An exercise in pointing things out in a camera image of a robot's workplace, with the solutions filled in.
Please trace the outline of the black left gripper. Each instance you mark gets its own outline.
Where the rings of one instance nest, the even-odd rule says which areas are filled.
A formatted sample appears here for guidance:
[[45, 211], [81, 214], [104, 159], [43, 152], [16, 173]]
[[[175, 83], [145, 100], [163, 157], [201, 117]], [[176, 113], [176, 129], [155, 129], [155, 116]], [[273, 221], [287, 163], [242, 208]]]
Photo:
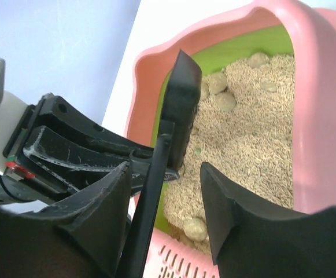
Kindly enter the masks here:
[[131, 167], [131, 196], [142, 191], [158, 147], [147, 147], [96, 124], [61, 96], [28, 105], [5, 91], [0, 58], [0, 205], [58, 202]]

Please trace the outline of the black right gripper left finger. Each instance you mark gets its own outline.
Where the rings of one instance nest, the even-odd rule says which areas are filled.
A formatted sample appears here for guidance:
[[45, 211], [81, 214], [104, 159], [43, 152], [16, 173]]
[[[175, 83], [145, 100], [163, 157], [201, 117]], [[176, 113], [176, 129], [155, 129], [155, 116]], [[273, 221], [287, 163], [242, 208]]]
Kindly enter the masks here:
[[0, 277], [113, 277], [124, 243], [131, 169], [36, 213], [0, 208]]

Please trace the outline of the black litter scoop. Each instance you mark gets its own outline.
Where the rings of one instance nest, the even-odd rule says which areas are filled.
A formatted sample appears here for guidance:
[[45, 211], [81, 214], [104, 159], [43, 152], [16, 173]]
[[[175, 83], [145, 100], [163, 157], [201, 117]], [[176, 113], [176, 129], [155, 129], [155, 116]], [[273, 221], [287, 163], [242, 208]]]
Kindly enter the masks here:
[[164, 94], [156, 146], [151, 158], [130, 154], [134, 170], [146, 172], [116, 277], [142, 277], [165, 177], [178, 173], [186, 153], [201, 94], [202, 71], [179, 51]]

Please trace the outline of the pink litter box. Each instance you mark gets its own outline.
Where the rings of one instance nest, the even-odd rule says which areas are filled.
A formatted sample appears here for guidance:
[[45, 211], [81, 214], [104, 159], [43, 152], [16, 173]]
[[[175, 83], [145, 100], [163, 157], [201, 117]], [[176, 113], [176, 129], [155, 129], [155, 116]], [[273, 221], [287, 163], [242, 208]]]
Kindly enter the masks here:
[[[294, 208], [314, 214], [336, 206], [336, 12], [300, 1], [254, 1], [195, 23], [144, 50], [134, 65], [126, 136], [141, 144], [156, 137], [165, 78], [180, 50], [204, 74], [256, 50], [293, 51]], [[144, 277], [221, 277], [212, 257], [155, 230]]]

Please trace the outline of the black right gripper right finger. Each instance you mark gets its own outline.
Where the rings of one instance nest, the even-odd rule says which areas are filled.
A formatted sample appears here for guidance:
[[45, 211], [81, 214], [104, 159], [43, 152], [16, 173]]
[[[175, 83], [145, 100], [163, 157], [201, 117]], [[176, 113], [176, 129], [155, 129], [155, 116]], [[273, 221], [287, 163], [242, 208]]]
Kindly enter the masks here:
[[336, 277], [336, 206], [304, 214], [200, 171], [213, 263], [221, 277]]

